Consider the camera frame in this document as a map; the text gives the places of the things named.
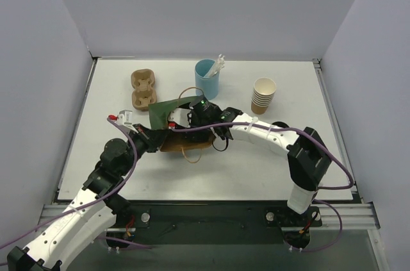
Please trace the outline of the brown paper bag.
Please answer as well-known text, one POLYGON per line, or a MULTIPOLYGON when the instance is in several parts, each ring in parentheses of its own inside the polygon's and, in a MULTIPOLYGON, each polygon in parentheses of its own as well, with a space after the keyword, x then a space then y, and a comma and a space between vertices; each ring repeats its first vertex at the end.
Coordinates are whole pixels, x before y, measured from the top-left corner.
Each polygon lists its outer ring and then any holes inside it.
POLYGON ((185 108, 190 110, 190 103, 196 99, 196 96, 184 97, 180 95, 177 99, 158 102, 149 105, 149 121, 151 129, 167 129, 170 131, 160 152, 174 152, 182 154, 188 163, 196 164, 201 160, 204 149, 211 147, 215 140, 215 135, 209 129, 189 132, 176 133, 176 129, 168 128, 167 117, 171 111, 176 108, 185 108))

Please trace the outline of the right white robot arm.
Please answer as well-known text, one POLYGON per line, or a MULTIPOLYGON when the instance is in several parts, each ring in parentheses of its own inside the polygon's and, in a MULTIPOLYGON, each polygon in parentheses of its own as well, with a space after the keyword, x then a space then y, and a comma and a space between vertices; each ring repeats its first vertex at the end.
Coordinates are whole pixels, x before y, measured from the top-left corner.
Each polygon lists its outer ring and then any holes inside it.
POLYGON ((301 135, 287 126, 268 124, 236 108, 221 110, 203 96, 181 105, 172 115, 180 128, 215 124, 214 133, 220 138, 252 143, 287 158, 293 188, 284 217, 293 225, 306 219, 307 209, 332 162, 313 128, 307 127, 301 135))

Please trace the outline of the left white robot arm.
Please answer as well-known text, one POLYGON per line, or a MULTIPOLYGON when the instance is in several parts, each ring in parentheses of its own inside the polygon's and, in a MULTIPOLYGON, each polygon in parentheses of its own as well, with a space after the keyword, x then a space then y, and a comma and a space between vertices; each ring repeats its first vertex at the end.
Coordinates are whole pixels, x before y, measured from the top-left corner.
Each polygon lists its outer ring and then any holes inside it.
POLYGON ((129 222, 129 202, 119 191, 137 161, 145 153, 158 151, 169 132, 140 124, 118 129, 125 139, 106 142, 94 170, 64 212, 25 247, 14 247, 8 253, 8 270, 66 270, 105 229, 129 222))

